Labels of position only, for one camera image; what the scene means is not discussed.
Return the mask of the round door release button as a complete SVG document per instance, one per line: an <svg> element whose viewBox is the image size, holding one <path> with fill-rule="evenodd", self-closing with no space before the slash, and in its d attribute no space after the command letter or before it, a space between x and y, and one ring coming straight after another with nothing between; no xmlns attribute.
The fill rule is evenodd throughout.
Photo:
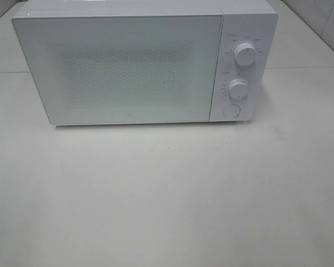
<svg viewBox="0 0 334 267"><path fill-rule="evenodd" d="M236 104L231 104L225 107L223 110L223 115L227 118L235 119L240 115L240 107Z"/></svg>

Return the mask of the white dial knob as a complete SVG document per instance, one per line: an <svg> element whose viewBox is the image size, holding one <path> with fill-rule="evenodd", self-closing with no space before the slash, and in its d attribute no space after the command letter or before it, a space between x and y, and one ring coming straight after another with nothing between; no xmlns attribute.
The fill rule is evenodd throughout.
<svg viewBox="0 0 334 267"><path fill-rule="evenodd" d="M239 66L247 67L256 61L257 47L249 41L242 41L233 48L234 59Z"/></svg>
<svg viewBox="0 0 334 267"><path fill-rule="evenodd" d="M242 99L248 94L249 86L245 79L238 78L228 84L229 97L232 99Z"/></svg>

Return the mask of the white microwave door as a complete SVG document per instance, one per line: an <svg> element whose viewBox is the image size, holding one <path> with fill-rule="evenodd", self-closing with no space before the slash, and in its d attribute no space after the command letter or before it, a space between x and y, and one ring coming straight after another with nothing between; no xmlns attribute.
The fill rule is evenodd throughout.
<svg viewBox="0 0 334 267"><path fill-rule="evenodd" d="M16 18L53 125L209 119L221 16Z"/></svg>

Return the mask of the white microwave oven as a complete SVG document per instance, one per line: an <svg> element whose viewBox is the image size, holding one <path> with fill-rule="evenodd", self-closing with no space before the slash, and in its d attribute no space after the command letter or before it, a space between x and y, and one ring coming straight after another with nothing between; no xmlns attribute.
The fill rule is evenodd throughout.
<svg viewBox="0 0 334 267"><path fill-rule="evenodd" d="M252 118L266 1L28 1L13 28L52 125Z"/></svg>

